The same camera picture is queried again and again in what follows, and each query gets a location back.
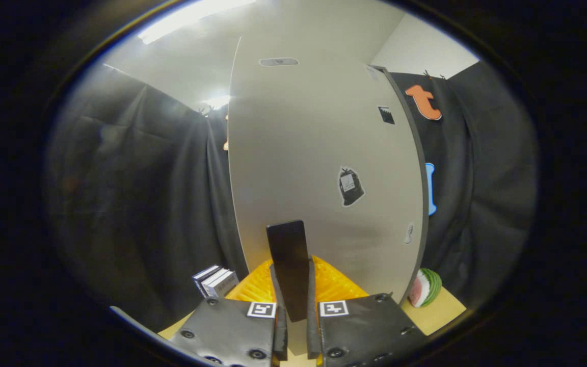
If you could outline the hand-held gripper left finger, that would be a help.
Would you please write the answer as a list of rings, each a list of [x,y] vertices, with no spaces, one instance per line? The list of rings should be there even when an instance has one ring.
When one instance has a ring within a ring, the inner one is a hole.
[[[287,359],[287,316],[274,261],[294,248],[294,222],[266,228],[271,258],[233,288],[209,293],[172,336],[181,351],[223,366],[278,366]]]

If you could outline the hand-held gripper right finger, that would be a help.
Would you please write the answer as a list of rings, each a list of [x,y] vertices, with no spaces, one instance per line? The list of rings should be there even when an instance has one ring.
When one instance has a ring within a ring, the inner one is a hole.
[[[426,338],[390,294],[317,295],[323,281],[307,252],[304,223],[287,223],[287,309],[307,301],[308,358],[320,366],[392,366],[408,362]]]

